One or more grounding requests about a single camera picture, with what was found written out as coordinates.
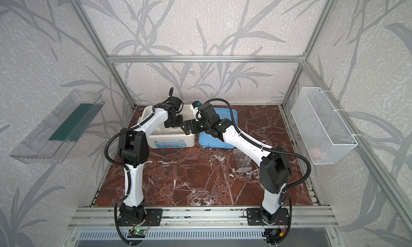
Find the white plastic storage bin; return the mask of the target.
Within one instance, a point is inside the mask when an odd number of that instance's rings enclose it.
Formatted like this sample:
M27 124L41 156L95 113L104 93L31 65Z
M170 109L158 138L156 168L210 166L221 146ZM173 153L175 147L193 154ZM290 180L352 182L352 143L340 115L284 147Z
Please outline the white plastic storage bin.
M151 106L147 106L138 119L138 122L143 121L152 112ZM183 121L194 119L195 116L189 105L184 105L180 114ZM148 144L151 148L186 148L194 147L195 134L186 135L180 127L165 128L164 124L160 124L148 137Z

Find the glass stirring rod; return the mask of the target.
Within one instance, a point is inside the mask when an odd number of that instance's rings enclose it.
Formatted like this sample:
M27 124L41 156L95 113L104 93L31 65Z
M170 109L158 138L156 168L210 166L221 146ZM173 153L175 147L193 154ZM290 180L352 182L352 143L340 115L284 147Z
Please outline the glass stirring rod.
M186 191L186 192L193 192L193 193L209 193L209 191L193 190L193 189L177 189L177 188L165 188L165 189L173 190L173 191Z

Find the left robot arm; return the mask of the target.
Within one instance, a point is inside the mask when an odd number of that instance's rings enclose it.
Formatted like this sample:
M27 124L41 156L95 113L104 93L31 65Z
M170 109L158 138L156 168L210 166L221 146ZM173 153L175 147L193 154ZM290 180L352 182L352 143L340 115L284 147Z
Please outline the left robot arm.
M145 218L143 196L143 167L149 157L148 137L160 125L166 127L180 127L183 124L180 108L182 100L177 97L168 97L164 102L151 107L150 115L131 128L123 128L114 135L105 145L104 156L110 163L123 167L125 172L125 197L121 199L120 212L124 216L141 221ZM111 143L118 139L117 162L108 154Z

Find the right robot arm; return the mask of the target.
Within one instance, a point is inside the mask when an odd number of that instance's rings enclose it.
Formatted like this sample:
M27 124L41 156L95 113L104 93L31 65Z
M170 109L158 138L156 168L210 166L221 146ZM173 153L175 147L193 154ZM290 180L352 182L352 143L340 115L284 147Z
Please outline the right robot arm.
M224 102L229 108L231 118L221 118L211 104L213 101ZM286 192L290 188L302 184L310 176L312 171L310 161L300 154L263 144L246 134L235 122L232 106L223 99L214 98L203 104L195 101L191 104L191 110L195 118L185 121L182 125L186 134L207 133L236 147L256 163L259 168L260 183L265 189L261 212L267 220L274 219L279 213ZM290 156L300 159L306 164L306 173L302 178L292 183L289 183L292 174Z

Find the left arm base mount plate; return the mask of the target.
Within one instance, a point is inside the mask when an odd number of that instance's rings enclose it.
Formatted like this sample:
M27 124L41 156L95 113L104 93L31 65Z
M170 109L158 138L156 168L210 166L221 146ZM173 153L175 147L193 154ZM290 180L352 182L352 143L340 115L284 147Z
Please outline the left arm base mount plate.
M126 226L160 226L163 210L161 208L130 208L120 211L118 225Z

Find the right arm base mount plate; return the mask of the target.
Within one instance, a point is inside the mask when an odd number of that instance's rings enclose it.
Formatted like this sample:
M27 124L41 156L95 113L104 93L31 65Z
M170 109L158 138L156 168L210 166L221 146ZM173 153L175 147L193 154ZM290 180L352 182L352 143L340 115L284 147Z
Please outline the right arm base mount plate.
M269 214L263 208L247 208L244 216L249 226L288 226L290 214L287 208L279 208L274 214Z

